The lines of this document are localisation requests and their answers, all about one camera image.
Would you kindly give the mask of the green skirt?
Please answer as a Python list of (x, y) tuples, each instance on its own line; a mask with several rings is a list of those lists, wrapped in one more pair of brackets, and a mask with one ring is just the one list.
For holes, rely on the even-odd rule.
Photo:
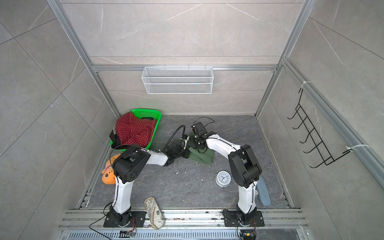
[(215, 152), (211, 149), (205, 148), (204, 150), (189, 147), (189, 159), (200, 164), (210, 165), (213, 163)]

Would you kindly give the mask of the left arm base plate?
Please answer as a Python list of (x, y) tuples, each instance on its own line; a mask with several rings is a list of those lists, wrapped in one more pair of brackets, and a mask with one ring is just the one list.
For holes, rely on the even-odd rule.
[(114, 210), (110, 211), (106, 215), (104, 221), (104, 228), (132, 228), (134, 225), (138, 228), (144, 226), (146, 219), (145, 211), (128, 211), (124, 214), (118, 214)]

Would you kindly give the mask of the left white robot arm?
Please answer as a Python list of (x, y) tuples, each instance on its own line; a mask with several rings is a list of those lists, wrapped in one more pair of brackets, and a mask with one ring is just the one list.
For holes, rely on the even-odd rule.
[(169, 166), (179, 157), (187, 158), (188, 140), (173, 140), (161, 151), (151, 151), (137, 145), (125, 145), (126, 150), (112, 163), (116, 187), (107, 218), (119, 227), (128, 226), (131, 215), (131, 194), (134, 181), (146, 165)]

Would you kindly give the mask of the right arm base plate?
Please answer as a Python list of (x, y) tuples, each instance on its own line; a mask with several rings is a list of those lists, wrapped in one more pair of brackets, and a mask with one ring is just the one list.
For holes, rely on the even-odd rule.
[(264, 227), (264, 217), (261, 211), (253, 210), (249, 214), (244, 214), (242, 211), (222, 211), (226, 227), (251, 226)]

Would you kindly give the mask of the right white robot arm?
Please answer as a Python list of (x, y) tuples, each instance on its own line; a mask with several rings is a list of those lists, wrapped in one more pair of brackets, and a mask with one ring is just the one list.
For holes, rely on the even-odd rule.
[(192, 125), (192, 130), (192, 148), (213, 150), (229, 161), (232, 178), (239, 186), (237, 217), (242, 225), (249, 225), (257, 213), (255, 196), (262, 173), (254, 151), (249, 145), (236, 145), (213, 131), (208, 132), (201, 122)]

